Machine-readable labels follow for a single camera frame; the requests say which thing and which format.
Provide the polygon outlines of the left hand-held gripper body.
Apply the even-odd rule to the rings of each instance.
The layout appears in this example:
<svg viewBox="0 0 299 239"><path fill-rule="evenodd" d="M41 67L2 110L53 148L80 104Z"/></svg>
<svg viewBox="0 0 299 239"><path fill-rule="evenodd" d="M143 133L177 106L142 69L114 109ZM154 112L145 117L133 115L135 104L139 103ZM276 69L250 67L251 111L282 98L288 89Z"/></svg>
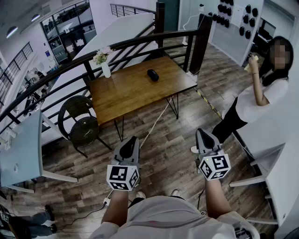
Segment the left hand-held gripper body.
<svg viewBox="0 0 299 239"><path fill-rule="evenodd" d="M132 191L139 174L139 157L117 158L115 155L107 166L107 183L113 190Z"/></svg>

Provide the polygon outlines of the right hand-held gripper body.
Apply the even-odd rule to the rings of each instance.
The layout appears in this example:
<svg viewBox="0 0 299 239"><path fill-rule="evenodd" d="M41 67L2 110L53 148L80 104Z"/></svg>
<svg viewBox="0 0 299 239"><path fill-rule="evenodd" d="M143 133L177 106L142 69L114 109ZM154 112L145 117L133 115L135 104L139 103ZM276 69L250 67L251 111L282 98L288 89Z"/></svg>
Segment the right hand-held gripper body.
<svg viewBox="0 0 299 239"><path fill-rule="evenodd" d="M222 179L230 170L228 154L223 150L198 156L197 172L202 173L207 181Z"/></svg>

